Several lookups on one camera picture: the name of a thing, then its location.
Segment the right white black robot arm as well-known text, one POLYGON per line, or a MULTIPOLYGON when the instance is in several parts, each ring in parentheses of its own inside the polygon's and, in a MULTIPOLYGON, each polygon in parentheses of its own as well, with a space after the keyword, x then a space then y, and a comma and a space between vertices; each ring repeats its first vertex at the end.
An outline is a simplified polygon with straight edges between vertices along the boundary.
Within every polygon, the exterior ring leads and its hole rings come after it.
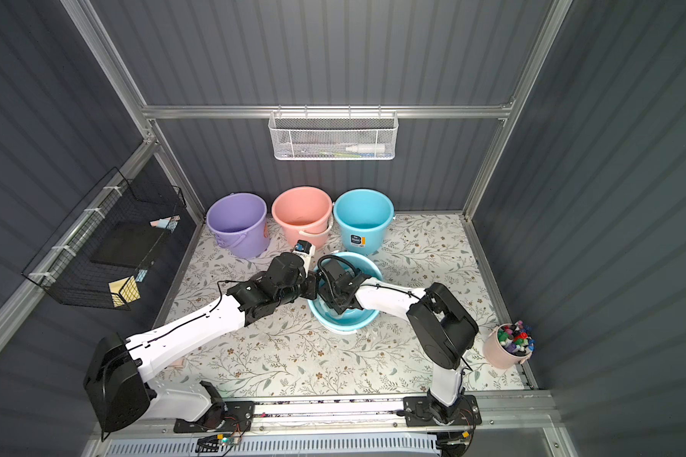
POLYGON ((476 320, 444 285, 425 289, 389 284, 344 255, 325 255, 308 274, 306 297, 314 316, 330 331, 352 333, 381 313, 407 321, 434 364, 428 389, 431 408, 451 415, 462 398, 465 353, 474 346, 476 320))

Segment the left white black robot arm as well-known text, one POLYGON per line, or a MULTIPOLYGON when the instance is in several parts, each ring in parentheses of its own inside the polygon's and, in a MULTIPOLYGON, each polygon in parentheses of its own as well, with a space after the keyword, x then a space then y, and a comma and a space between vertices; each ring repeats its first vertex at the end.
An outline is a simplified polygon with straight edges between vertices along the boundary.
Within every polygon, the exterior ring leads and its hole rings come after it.
POLYGON ((310 265, 316 248, 298 241, 291 251, 247 281, 232 282, 218 299, 165 326, 122 338, 112 334, 95 348, 83 387, 103 434, 127 428, 141 418, 200 419, 221 396, 213 384, 172 388, 156 376, 172 363, 220 336, 248 327, 300 297, 316 296, 310 265))

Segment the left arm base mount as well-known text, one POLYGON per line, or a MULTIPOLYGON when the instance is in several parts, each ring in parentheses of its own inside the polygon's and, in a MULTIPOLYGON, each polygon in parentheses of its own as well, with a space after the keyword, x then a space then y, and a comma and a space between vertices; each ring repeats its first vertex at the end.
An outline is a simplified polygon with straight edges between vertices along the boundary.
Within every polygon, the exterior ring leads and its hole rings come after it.
POLYGON ((224 407, 212 405, 207 412, 194 422, 177 419, 173 426, 173 432, 242 432, 251 428, 254 413, 255 402, 252 401, 227 402, 224 407))

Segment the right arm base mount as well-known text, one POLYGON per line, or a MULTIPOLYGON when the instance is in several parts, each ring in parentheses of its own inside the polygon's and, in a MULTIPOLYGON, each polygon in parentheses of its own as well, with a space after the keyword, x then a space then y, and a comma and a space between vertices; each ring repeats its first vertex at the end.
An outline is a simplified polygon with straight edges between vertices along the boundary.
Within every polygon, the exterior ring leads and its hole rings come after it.
POLYGON ((434 396, 403 398, 403 409, 396 414, 403 417, 410 428, 480 426, 482 424, 476 397, 460 394, 451 406, 445 406, 434 396))

